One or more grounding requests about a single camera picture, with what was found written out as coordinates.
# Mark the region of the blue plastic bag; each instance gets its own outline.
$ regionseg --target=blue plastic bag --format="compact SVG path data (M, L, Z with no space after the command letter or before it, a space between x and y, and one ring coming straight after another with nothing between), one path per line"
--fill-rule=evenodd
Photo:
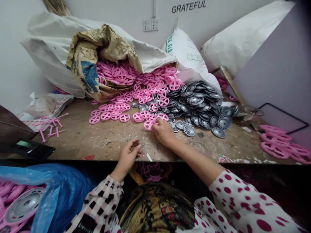
M81 211L96 183L81 171L62 164L46 163L26 168L0 166L0 180L40 185L46 190L34 217L31 233L62 233Z

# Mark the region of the polka dot sleeve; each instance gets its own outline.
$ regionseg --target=polka dot sleeve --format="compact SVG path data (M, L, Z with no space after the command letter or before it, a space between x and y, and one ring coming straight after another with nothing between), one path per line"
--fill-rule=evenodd
M237 232L306 232L280 205L229 170L209 187Z

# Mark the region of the hand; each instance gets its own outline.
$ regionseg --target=hand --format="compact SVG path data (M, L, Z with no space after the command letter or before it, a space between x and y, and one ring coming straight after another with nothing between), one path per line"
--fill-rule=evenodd
M152 129L154 130L158 141L168 148L177 144L179 139L175 136L171 126L162 119L157 119L156 121L159 125L153 124Z
M117 182L122 182L126 177L127 173L131 170L134 165L135 158L138 153L141 153L141 145L139 145L140 139L133 139L120 151L119 161L110 174L111 178Z

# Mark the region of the white wall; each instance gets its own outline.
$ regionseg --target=white wall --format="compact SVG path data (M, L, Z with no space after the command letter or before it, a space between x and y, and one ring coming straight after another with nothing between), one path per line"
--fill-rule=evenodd
M64 0L77 18L116 24L134 38L161 48L173 32L179 16L180 28L200 48L208 39L227 26L273 0L206 0L205 8L172 13L172 7L195 0L157 0L159 31L143 32L143 19L151 18L152 0Z
M54 89L19 44L30 18L42 11L46 11L43 0L0 2L0 105L14 114L26 109L33 91L49 93Z

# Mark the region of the purple wall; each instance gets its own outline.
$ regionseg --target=purple wall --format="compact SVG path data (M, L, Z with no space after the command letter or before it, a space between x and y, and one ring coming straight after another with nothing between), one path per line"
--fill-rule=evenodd
M311 24L298 2L235 77L249 105L269 102L311 124ZM263 107L263 119L290 131L296 120ZM311 127L291 134L293 142L311 149Z

